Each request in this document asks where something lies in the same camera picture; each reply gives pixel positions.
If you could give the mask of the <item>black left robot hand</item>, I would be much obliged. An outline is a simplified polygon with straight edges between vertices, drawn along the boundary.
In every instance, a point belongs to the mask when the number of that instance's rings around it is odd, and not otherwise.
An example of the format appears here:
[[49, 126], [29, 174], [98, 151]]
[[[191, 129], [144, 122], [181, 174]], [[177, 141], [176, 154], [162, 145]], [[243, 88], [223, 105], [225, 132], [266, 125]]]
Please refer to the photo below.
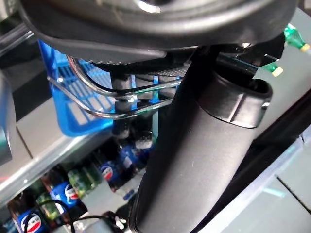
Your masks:
[[22, 0], [34, 34], [68, 57], [95, 92], [105, 89], [79, 59], [111, 74], [162, 76], [182, 68], [131, 213], [138, 233], [190, 233], [229, 185], [261, 123], [272, 87], [255, 79], [280, 58], [295, 0]]

